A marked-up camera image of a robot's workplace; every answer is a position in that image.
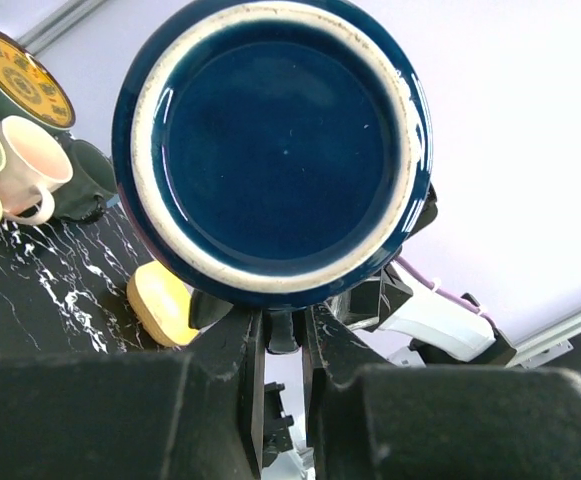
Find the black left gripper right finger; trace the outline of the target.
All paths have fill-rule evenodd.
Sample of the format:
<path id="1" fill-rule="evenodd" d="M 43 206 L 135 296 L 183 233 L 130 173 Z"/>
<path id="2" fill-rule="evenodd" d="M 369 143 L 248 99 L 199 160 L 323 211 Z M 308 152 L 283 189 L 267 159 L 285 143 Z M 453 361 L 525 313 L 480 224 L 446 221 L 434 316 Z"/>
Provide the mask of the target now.
<path id="1" fill-rule="evenodd" d="M 322 305 L 302 346 L 320 479 L 581 479 L 572 371 L 398 367 Z"/>

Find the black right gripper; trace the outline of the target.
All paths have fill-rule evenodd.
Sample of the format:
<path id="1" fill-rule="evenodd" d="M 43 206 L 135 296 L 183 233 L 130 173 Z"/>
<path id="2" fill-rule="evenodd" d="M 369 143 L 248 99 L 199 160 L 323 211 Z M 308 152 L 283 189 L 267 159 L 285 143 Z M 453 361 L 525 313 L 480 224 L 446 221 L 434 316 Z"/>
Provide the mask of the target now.
<path id="1" fill-rule="evenodd" d="M 437 195 L 431 185 L 409 237 L 430 225 L 437 215 Z M 387 320 L 412 296 L 412 288 L 400 280 L 396 267 L 388 264 L 339 295 L 339 320 Z"/>

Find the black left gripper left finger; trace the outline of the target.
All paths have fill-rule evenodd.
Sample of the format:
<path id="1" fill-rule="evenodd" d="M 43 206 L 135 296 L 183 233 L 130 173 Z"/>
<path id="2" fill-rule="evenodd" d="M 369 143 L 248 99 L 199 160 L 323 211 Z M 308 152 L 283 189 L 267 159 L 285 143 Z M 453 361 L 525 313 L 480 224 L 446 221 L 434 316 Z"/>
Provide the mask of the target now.
<path id="1" fill-rule="evenodd" d="M 264 335 L 232 309 L 171 352 L 0 360 L 0 479 L 257 479 Z"/>

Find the dark blue mug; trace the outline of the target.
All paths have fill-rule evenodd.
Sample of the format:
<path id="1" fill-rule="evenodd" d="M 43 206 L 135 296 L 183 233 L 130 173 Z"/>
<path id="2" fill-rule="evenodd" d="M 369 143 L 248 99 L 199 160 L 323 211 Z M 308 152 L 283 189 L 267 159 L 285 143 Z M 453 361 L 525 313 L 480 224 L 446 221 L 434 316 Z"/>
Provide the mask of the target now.
<path id="1" fill-rule="evenodd" d="M 113 117 L 122 204 L 196 291 L 301 310 L 381 270 L 431 186 L 431 122 L 396 40 L 348 1 L 193 1 L 139 50 Z"/>

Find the peach pink mug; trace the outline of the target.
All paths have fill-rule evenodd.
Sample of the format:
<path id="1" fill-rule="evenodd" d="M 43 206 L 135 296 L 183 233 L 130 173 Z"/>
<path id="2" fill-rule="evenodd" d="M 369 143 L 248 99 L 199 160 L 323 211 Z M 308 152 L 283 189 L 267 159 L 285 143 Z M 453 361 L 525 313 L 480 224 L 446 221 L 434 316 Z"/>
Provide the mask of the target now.
<path id="1" fill-rule="evenodd" d="M 61 145 L 46 130 L 20 116 L 0 122 L 6 164 L 0 171 L 4 216 L 25 225 L 47 222 L 55 210 L 53 192 L 73 177 Z"/>

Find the purple grey mug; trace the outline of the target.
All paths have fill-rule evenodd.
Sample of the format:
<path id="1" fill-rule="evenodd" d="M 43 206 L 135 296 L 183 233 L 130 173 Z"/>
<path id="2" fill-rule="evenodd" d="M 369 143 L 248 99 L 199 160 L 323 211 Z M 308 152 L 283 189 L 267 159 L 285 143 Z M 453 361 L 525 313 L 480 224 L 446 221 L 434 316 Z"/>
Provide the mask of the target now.
<path id="1" fill-rule="evenodd" d="M 117 195 L 111 161 L 93 144 L 69 134 L 57 137 L 73 167 L 72 179 L 53 193 L 53 217 L 75 223 L 98 221 Z"/>

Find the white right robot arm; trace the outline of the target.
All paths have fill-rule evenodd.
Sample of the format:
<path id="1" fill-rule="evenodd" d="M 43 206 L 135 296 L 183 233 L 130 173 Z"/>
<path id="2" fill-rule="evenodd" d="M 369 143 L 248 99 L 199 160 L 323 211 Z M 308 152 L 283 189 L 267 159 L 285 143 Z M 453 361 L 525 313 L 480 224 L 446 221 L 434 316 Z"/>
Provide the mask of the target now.
<path id="1" fill-rule="evenodd" d="M 363 283 L 328 300 L 327 306 L 351 331 L 410 337 L 408 345 L 388 356 L 400 367 L 505 366 L 517 354 L 473 296 L 442 290 L 400 254 Z"/>

